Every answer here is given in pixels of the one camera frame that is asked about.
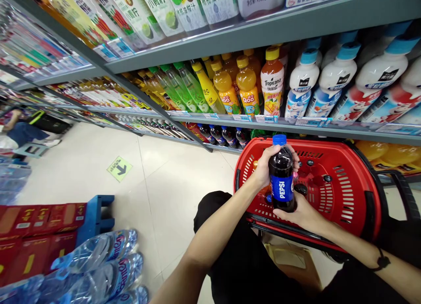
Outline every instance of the stool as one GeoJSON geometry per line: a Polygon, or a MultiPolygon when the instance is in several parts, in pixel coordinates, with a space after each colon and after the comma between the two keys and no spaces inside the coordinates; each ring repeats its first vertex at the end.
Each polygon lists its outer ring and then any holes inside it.
{"type": "Polygon", "coordinates": [[[26,143],[24,146],[14,150],[13,152],[19,155],[24,155],[24,156],[34,157],[34,158],[41,158],[44,152],[48,149],[49,147],[43,144],[26,143]],[[28,149],[31,147],[33,147],[34,150],[28,151],[28,149]]]}

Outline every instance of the red shopping basket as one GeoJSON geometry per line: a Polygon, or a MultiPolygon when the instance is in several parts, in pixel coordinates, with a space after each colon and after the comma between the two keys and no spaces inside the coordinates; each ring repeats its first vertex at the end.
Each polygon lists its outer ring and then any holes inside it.
{"type": "MultiPolygon", "coordinates": [[[[379,233],[382,219],[388,218],[388,208],[378,173],[373,170],[363,154],[352,144],[323,140],[288,139],[305,165],[312,160],[310,173],[302,174],[298,183],[307,186],[307,200],[325,218],[341,225],[345,230],[368,241],[374,241],[379,233]],[[312,183],[314,176],[329,175],[332,182],[323,187],[312,183]]],[[[253,162],[258,160],[265,148],[272,145],[272,138],[254,138],[241,153],[234,179],[234,192],[241,187],[254,171],[253,162]]],[[[420,215],[411,190],[404,177],[396,171],[387,171],[400,191],[408,219],[420,215]]],[[[339,246],[283,221],[272,213],[273,206],[258,193],[246,211],[252,227],[303,243],[325,251],[345,252],[339,246]]]]}

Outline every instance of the floor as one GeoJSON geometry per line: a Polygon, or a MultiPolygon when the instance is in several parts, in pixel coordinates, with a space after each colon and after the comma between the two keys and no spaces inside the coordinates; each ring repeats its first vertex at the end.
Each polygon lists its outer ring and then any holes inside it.
{"type": "MultiPolygon", "coordinates": [[[[232,193],[237,159],[234,154],[208,153],[201,147],[78,123],[60,145],[41,159],[30,159],[33,173],[18,203],[85,202],[97,194],[114,194],[115,228],[138,230],[145,263],[142,283],[153,296],[193,238],[193,218],[201,198],[215,190],[232,193]],[[122,182],[107,172],[117,156],[133,165],[122,182]]],[[[389,204],[398,202],[391,199],[389,204]]],[[[396,218],[404,217],[403,207],[396,211],[396,218]]],[[[278,237],[265,239],[292,243],[278,237]]],[[[341,265],[309,249],[324,287],[341,265]]],[[[213,303],[209,277],[198,303],[213,303]]]]}

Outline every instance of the black basket handle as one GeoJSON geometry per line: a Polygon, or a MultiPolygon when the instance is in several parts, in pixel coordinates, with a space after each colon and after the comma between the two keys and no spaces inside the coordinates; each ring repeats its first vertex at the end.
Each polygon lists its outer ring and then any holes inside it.
{"type": "Polygon", "coordinates": [[[392,176],[393,181],[399,190],[400,198],[402,199],[403,207],[405,208],[405,214],[407,215],[408,221],[420,220],[421,216],[417,203],[415,202],[411,188],[409,187],[408,181],[405,179],[405,177],[397,170],[376,171],[376,174],[388,174],[392,176]]]}

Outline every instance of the blue pallet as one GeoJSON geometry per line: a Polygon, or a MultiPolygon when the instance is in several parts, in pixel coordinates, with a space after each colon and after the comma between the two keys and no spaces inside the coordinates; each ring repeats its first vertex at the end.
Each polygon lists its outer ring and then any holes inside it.
{"type": "Polygon", "coordinates": [[[114,201],[113,195],[97,195],[86,206],[85,223],[78,229],[76,247],[85,240],[110,231],[114,227],[114,218],[101,219],[101,207],[107,207],[114,201]]]}

